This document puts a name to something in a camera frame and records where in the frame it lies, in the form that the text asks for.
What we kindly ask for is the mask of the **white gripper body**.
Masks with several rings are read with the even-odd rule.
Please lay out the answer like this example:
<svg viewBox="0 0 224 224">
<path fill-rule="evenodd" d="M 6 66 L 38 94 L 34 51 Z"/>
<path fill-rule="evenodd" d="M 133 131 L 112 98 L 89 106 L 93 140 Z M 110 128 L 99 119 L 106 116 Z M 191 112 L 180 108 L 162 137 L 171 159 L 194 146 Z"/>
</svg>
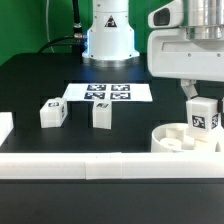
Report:
<svg viewBox="0 0 224 224">
<path fill-rule="evenodd" d="M 188 40 L 184 29 L 155 30 L 147 62 L 154 77 L 224 82 L 224 38 Z"/>
</svg>

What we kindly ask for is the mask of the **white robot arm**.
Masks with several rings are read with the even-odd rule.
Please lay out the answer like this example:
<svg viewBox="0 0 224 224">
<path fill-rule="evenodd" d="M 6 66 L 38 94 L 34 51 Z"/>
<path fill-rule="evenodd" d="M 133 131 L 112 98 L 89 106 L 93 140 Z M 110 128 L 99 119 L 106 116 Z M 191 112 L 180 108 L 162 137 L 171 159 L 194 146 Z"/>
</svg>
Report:
<svg viewBox="0 0 224 224">
<path fill-rule="evenodd" d="M 118 67 L 135 61 L 129 0 L 93 0 L 86 63 Z M 172 0 L 148 15 L 148 69 L 154 77 L 176 78 L 186 96 L 197 96 L 198 80 L 224 82 L 224 0 Z"/>
</svg>

